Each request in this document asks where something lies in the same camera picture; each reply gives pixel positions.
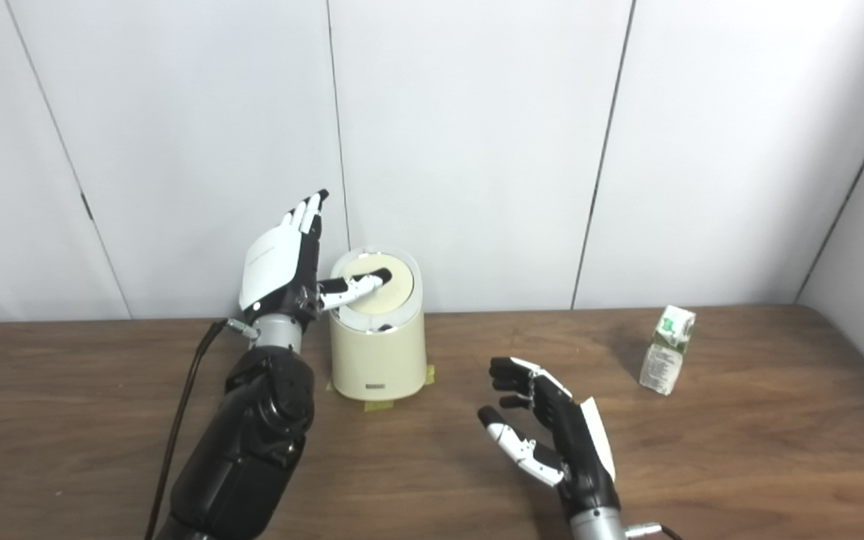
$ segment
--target container lid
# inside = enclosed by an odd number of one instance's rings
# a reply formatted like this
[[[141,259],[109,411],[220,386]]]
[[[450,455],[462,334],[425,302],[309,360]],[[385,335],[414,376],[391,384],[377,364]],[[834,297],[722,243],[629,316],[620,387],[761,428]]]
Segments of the container lid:
[[[422,309],[422,277],[416,261],[403,250],[367,246],[351,250],[332,267],[333,278],[347,278],[388,268],[391,280],[377,291],[331,312],[358,332],[394,332]]]
[[[414,280],[409,266],[401,259],[388,253],[363,253],[362,256],[350,260],[342,270],[342,277],[349,278],[359,274],[374,272],[380,268],[388,268],[391,281],[381,286],[377,291],[349,304],[349,307],[360,314],[381,315],[395,310],[412,296]]]

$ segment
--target robotic hand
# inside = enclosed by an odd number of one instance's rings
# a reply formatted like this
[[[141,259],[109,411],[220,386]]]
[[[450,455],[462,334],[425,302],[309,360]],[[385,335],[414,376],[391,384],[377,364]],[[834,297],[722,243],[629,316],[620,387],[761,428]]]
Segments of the robotic hand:
[[[251,347],[226,378],[219,411],[172,486],[159,540],[251,540],[265,530],[315,415],[315,376],[299,358],[305,329],[323,311],[392,279],[382,268],[316,282],[320,212],[328,195],[322,189],[303,199],[247,250],[239,295],[246,322],[229,319],[226,325],[250,338]],[[196,360],[222,328],[213,325]]]
[[[624,540],[627,531],[620,520],[615,465],[596,401],[590,397],[575,403],[554,376],[519,358],[491,359],[489,375],[494,389],[514,392],[501,397],[499,405],[532,410],[552,431],[555,450],[528,438],[493,407],[484,406],[479,420],[498,446],[519,468],[558,490],[576,540]],[[638,530],[628,536],[640,536],[635,534]]]

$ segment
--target cream-colored container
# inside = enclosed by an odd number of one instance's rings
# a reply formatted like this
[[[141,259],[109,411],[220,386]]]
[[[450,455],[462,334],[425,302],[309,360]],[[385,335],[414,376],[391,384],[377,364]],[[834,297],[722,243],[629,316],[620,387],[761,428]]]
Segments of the cream-colored container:
[[[425,315],[422,277],[402,250],[351,250],[332,268],[333,278],[382,267],[391,280],[369,296],[330,311],[332,385],[353,400],[411,396],[425,384]]]

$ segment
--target wire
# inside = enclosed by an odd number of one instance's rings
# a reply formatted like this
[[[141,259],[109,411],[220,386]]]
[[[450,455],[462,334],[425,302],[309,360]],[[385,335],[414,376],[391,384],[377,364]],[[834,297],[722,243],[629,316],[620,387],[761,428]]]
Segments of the wire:
[[[192,385],[195,384],[196,373],[199,372],[199,364],[202,363],[202,357],[209,351],[209,345],[212,345],[213,339],[222,329],[226,328],[226,321],[213,322],[205,335],[202,336],[202,341],[195,349],[195,356],[192,358],[192,363],[189,365],[189,373],[185,376],[185,387],[182,389],[182,396],[178,398],[178,409],[175,411],[175,419],[172,420],[172,430],[169,433],[169,441],[165,444],[165,458],[162,458],[162,469],[158,473],[158,485],[155,486],[155,497],[151,500],[151,512],[148,513],[148,526],[145,529],[145,540],[152,540],[155,534],[155,522],[158,522],[158,510],[162,506],[162,495],[165,493],[165,484],[169,479],[169,468],[172,466],[172,454],[176,450],[176,441],[179,438],[179,428],[182,426],[182,416],[185,414],[185,406],[189,402],[189,395],[192,393]]]
[[[678,536],[678,534],[676,534],[676,531],[669,529],[669,527],[665,525],[662,526],[662,532],[665,533],[665,535],[672,540],[682,540],[682,536]]]

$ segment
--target yellow tape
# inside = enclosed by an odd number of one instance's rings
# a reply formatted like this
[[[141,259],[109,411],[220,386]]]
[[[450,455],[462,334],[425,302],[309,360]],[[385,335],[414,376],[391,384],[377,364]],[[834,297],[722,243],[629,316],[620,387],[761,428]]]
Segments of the yellow tape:
[[[366,402],[366,406],[364,409],[366,413],[369,413],[371,410],[386,410],[386,408],[392,408],[395,402],[392,400],[391,402]]]

